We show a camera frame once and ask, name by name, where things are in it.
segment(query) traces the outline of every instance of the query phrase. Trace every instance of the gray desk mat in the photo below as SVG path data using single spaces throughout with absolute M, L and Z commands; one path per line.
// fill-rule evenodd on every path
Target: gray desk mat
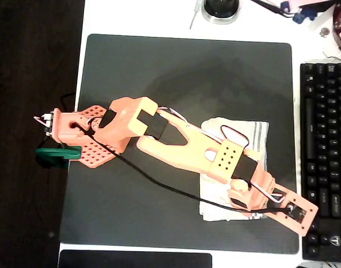
M 91 35 L 79 110 L 108 107 L 124 96 L 148 96 L 197 126 L 211 117 L 269 122 L 268 170 L 278 183 L 296 189 L 290 45 Z M 134 142 L 123 156 L 159 181 L 199 195 L 198 174 L 147 156 Z M 73 162 L 60 240 L 271 253 L 299 249 L 298 236 L 271 219 L 205 222 L 198 206 L 118 159 L 96 169 Z

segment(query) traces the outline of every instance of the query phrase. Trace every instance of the dark wooden floor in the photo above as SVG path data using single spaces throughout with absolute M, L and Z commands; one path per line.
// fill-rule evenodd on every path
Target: dark wooden floor
M 56 267 L 66 171 L 42 169 L 32 119 L 75 91 L 83 0 L 0 0 L 0 264 Z M 73 109 L 73 97 L 68 100 Z

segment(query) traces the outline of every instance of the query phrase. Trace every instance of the white desk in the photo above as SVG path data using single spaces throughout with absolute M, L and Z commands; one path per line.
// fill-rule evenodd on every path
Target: white desk
M 263 7 L 243 0 L 238 19 L 230 25 L 212 25 L 199 12 L 192 30 L 189 26 L 194 14 L 195 0 L 86 0 L 80 49 L 76 104 L 80 94 L 87 37 L 90 34 L 179 37 L 189 39 L 215 39 L 235 41 L 285 42 L 292 46 L 293 101 L 295 120 L 297 190 L 300 185 L 300 64 L 323 59 L 325 39 L 310 32 L 305 25 L 276 15 Z M 60 244 L 63 249 L 74 250 L 126 250 L 126 251 L 182 251 L 212 254 L 213 267 L 295 268 L 302 263 L 301 250 L 297 255 L 277 255 L 249 252 L 177 250 L 171 248 L 146 248 L 101 245 Z M 317 263 L 312 267 L 321 267 Z

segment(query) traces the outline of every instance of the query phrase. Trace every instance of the striped towel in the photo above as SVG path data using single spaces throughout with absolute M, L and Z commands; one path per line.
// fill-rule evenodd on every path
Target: striped towel
M 201 128 L 219 138 L 224 138 L 220 131 L 220 127 L 222 125 L 229 126 L 247 136 L 249 139 L 249 145 L 247 148 L 261 154 L 261 162 L 264 163 L 264 169 L 267 170 L 266 139 L 269 123 L 259 121 L 233 121 L 218 117 L 204 121 L 201 125 Z M 200 174 L 201 198 L 230 207 L 231 205 L 227 192 L 228 189 L 230 189 L 229 185 L 225 185 L 213 180 L 205 174 Z M 254 213 L 251 217 L 246 217 L 239 212 L 222 209 L 204 202 L 200 202 L 199 204 L 199 213 L 203 216 L 204 221 L 247 220 L 259 219 L 263 217 L 263 215 L 258 213 Z

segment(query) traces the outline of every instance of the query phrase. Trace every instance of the blue object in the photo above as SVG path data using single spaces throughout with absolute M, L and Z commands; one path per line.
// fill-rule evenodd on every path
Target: blue object
M 317 17 L 317 11 L 311 8 L 304 7 L 301 13 L 296 13 L 293 16 L 292 20 L 298 24 L 301 24 L 307 17 L 313 21 Z
M 288 1 L 282 2 L 280 4 L 280 9 L 282 11 L 285 11 L 286 13 L 289 13 L 290 12 L 290 3 Z

